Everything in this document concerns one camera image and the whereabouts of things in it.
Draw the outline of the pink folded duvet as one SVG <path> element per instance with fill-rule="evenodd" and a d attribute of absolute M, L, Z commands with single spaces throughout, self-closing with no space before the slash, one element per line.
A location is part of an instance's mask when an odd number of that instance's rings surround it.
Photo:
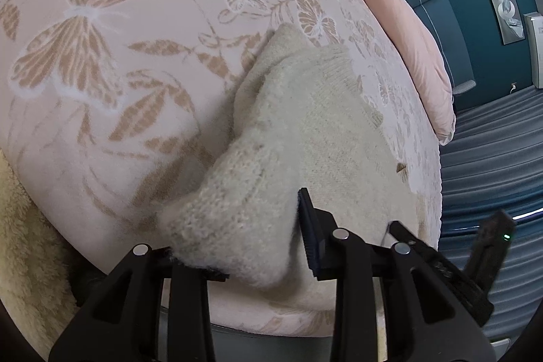
<path fill-rule="evenodd" d="M 408 68 L 440 144 L 455 133 L 452 86 L 433 35 L 406 0 L 363 0 Z"/>

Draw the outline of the white wall box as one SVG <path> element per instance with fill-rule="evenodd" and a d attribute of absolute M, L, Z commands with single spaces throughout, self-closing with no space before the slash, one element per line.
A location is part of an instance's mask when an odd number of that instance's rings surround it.
<path fill-rule="evenodd" d="M 526 36 L 529 44 L 532 82 L 535 88 L 543 88 L 543 16 L 538 12 L 524 15 Z"/>

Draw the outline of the blue-grey curtain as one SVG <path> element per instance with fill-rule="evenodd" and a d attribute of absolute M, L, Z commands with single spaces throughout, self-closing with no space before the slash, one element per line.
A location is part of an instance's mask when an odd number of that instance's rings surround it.
<path fill-rule="evenodd" d="M 530 86 L 460 112 L 440 151 L 443 215 L 439 250 L 465 266 L 481 222 L 502 209 L 516 223 L 490 291 L 483 331 L 516 340 L 542 300 L 542 92 Z"/>

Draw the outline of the cream fleece sleeve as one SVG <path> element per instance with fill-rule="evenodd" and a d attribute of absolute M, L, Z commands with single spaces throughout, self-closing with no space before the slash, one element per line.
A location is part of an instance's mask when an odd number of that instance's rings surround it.
<path fill-rule="evenodd" d="M 1 301 L 43 359 L 77 312 L 69 252 L 1 158 Z"/>

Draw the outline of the beige sweater with black hearts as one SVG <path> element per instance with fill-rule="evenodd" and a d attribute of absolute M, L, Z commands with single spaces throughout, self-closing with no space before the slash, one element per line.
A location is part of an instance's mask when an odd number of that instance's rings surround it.
<path fill-rule="evenodd" d="M 200 186 L 159 212 L 172 253 L 255 288 L 279 285 L 304 253 L 298 191 L 340 226 L 381 244 L 388 223 L 426 234 L 423 198 L 363 99 L 341 45 L 278 27 L 235 95 L 234 138 Z"/>

